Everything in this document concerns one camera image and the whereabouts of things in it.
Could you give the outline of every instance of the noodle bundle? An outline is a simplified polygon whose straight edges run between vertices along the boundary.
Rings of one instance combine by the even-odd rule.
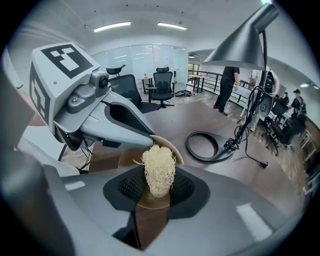
[[[144,175],[154,197],[162,198],[169,192],[174,182],[175,163],[176,158],[172,151],[165,146],[159,147],[155,144],[143,153]]]

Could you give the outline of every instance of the glass wall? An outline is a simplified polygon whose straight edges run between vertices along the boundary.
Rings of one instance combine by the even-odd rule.
[[[135,79],[152,77],[156,72],[152,45],[134,45],[130,46],[130,50]]]
[[[186,49],[182,47],[165,44],[132,45],[99,52],[91,57],[101,65],[102,71],[125,64],[120,75],[133,74],[137,84],[141,83],[141,78],[153,77],[156,68],[163,67],[169,67],[171,72],[176,71],[177,83],[186,83],[187,57]]]

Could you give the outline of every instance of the black pants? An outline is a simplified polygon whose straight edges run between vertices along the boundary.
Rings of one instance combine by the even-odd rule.
[[[218,96],[214,104],[220,112],[223,112],[225,110],[225,106],[231,96],[233,87],[234,85],[230,83],[220,83],[220,95]]]

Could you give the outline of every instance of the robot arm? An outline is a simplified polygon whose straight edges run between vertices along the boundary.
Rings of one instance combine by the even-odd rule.
[[[109,75],[72,42],[32,51],[30,97],[39,115],[70,149],[100,141],[119,149],[153,145],[153,129],[128,99],[113,92]]]

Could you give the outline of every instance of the lamp base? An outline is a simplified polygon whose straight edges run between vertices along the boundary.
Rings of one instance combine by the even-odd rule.
[[[214,146],[214,155],[211,157],[202,157],[200,155],[197,155],[190,147],[189,140],[192,136],[200,135],[205,138],[207,138],[209,141],[212,142]],[[191,133],[188,138],[186,139],[185,146],[187,151],[190,153],[190,155],[195,158],[198,161],[205,162],[205,163],[217,163],[221,162],[224,160],[229,159],[233,154],[234,150],[229,148],[228,145],[226,144],[226,141],[228,139],[225,137],[222,137],[220,135],[211,133],[211,132],[206,132],[206,131],[195,131]]]

